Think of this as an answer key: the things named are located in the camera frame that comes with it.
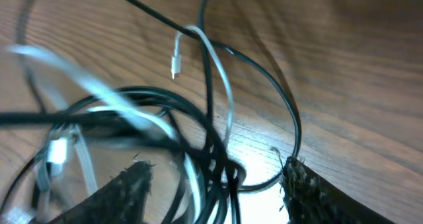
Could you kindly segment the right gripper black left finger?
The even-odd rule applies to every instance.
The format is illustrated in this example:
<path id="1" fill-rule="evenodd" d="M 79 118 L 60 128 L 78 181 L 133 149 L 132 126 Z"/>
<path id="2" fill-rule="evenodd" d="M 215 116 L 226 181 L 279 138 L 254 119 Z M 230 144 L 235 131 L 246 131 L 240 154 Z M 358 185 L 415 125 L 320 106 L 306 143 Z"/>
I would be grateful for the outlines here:
<path id="1" fill-rule="evenodd" d="M 148 162 L 136 162 L 49 224 L 142 223 L 152 175 Z"/>

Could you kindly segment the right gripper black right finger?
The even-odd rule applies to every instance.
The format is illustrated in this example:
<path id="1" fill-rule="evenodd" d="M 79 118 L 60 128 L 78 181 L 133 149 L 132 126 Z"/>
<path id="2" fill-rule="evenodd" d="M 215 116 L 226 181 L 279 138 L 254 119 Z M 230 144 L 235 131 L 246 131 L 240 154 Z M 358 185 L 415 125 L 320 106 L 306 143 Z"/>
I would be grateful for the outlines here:
<path id="1" fill-rule="evenodd" d="M 393 224 L 294 157 L 282 169 L 282 187 L 290 223 Z"/>

